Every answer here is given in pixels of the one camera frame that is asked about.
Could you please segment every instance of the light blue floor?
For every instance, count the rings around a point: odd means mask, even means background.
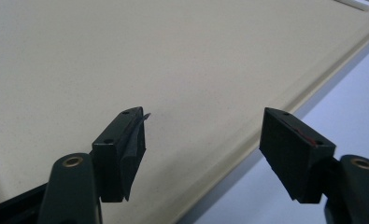
[[[296,112],[337,145],[337,159],[347,154],[369,158],[369,49],[360,54]],[[293,202],[257,150],[179,223],[319,224],[325,223],[325,202]]]

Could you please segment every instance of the beige surface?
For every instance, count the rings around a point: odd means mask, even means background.
[[[332,0],[0,1],[0,202],[142,105],[148,151],[105,223],[169,223],[369,39]]]

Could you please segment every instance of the white strip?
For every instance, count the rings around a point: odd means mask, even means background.
[[[365,1],[365,0],[335,0],[335,1],[347,4],[349,6],[358,8],[363,11],[369,10],[369,1]]]

